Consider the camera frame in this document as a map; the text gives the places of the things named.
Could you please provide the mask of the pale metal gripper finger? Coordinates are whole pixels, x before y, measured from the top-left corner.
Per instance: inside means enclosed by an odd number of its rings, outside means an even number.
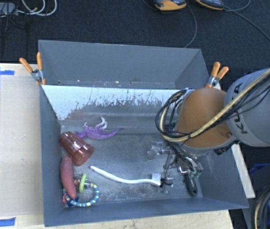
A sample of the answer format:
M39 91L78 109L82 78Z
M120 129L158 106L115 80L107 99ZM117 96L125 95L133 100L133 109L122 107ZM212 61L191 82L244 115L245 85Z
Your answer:
M161 173L161 186L160 186L160 191L163 194L168 194L171 189L173 188L173 181L174 177L171 175L170 172L165 172L163 171Z
M165 146L162 141L152 141L150 143L150 149L147 152L148 160L153 160L159 155L169 155L170 150L167 146Z

